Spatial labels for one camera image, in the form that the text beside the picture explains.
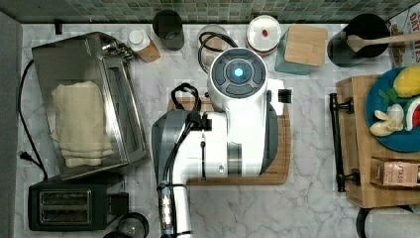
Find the wooden board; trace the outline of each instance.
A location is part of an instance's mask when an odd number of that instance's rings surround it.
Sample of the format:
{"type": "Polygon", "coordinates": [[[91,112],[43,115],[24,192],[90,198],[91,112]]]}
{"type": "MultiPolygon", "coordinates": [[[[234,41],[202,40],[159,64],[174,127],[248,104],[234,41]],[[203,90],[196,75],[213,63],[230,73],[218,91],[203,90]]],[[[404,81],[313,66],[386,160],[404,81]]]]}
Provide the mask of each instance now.
{"type": "Polygon", "coordinates": [[[368,91],[377,77],[378,75],[356,76],[337,83],[339,102],[353,97],[355,106],[354,114],[339,113],[345,174],[348,175],[351,169],[359,169],[362,183],[361,186],[356,186],[347,182],[347,197],[364,208],[420,204],[419,190],[392,189],[369,182],[371,158],[420,160],[419,153],[402,154],[386,149],[368,130],[365,103],[368,91]]]}
{"type": "MultiPolygon", "coordinates": [[[[181,97],[178,98],[182,106],[190,110],[192,108],[194,98],[181,97]]],[[[174,109],[174,104],[170,100],[167,110],[174,109]]],[[[201,98],[201,111],[214,111],[208,98],[201,98]]],[[[277,155],[264,174],[256,178],[192,178],[188,181],[190,185],[278,185],[287,181],[290,156],[291,156],[291,135],[290,120],[287,105],[284,105],[282,116],[277,117],[278,123],[278,141],[280,145],[277,148],[277,155]]]]}
{"type": "Polygon", "coordinates": [[[323,65],[327,38],[326,29],[292,24],[287,33],[284,60],[313,66],[323,65]]]}

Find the marble countertop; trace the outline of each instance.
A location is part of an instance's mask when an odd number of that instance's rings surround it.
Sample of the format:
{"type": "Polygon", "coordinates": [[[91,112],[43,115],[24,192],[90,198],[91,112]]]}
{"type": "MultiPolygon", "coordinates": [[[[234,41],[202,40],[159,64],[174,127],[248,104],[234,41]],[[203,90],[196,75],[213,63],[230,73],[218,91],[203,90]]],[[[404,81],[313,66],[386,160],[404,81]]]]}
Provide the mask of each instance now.
{"type": "MultiPolygon", "coordinates": [[[[345,25],[315,25],[328,29],[329,38],[345,25]]],[[[23,25],[22,68],[32,59],[31,48],[82,35],[103,32],[123,42],[128,33],[144,28],[159,48],[161,58],[152,63],[132,62],[132,77],[145,115],[148,134],[165,112],[170,92],[181,82],[206,92],[206,73],[197,61],[196,35],[203,25],[185,25],[185,45],[178,52],[163,49],[150,25],[64,25],[56,35],[53,25],[23,25]]],[[[240,47],[245,46],[246,25],[224,26],[240,47]]],[[[287,25],[281,25],[282,32],[287,25]]],[[[270,78],[284,80],[293,89],[289,106],[292,123],[292,160],[287,183],[267,186],[191,186],[190,212],[195,238],[289,237],[355,238],[359,209],[343,193],[336,192],[333,137],[328,94],[335,83],[349,76],[383,73],[391,68],[388,53],[351,68],[340,68],[325,57],[325,64],[308,75],[274,70],[275,54],[264,58],[270,78]]],[[[50,138],[35,68],[24,87],[23,112],[49,175],[57,175],[53,142],[50,138]]],[[[19,124],[18,152],[32,152],[19,124]]],[[[143,213],[150,225],[149,237],[159,237],[158,200],[155,173],[150,160],[127,169],[126,186],[131,211],[143,213]]],[[[33,232],[28,226],[28,188],[42,180],[42,172],[29,162],[18,160],[15,237],[103,237],[106,231],[51,233],[33,232]]]]}

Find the blue plate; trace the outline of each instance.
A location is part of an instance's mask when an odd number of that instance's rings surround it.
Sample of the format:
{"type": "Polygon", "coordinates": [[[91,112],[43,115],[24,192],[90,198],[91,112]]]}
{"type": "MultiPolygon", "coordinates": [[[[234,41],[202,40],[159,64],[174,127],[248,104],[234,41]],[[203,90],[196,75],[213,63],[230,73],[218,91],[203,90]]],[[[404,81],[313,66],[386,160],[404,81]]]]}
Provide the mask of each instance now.
{"type": "MultiPolygon", "coordinates": [[[[370,88],[370,91],[367,95],[367,102],[365,106],[365,117],[367,120],[367,126],[370,127],[373,123],[380,121],[374,116],[374,110],[380,110],[386,113],[388,106],[394,104],[390,101],[386,105],[386,101],[383,100],[383,92],[389,91],[393,88],[393,82],[398,74],[404,69],[404,67],[394,68],[383,75],[381,75],[377,81],[370,88]]],[[[402,107],[410,100],[411,98],[397,98],[396,102],[402,107]]],[[[420,151],[420,128],[414,128],[411,131],[402,131],[394,132],[389,136],[385,137],[376,137],[380,143],[397,152],[418,152],[420,151]]]]}

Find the wooden lid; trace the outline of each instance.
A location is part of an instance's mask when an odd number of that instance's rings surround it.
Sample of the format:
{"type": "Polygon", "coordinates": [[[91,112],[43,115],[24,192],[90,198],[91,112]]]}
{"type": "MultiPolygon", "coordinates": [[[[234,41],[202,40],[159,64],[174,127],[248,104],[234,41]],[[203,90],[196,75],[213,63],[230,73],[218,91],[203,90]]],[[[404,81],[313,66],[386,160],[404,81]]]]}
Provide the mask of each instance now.
{"type": "Polygon", "coordinates": [[[284,60],[321,66],[325,61],[326,29],[292,24],[288,30],[284,60]]]}

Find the tile backsplash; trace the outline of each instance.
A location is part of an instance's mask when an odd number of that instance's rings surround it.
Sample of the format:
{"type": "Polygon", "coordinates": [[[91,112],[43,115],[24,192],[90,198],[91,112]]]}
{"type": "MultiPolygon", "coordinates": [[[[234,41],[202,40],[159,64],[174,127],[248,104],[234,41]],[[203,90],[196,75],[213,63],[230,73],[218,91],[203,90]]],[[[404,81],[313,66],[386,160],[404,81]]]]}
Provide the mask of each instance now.
{"type": "Polygon", "coordinates": [[[185,23],[249,23],[271,15],[280,23],[346,23],[361,13],[384,20],[419,0],[65,0],[86,22],[150,23],[164,9],[185,23]]]}

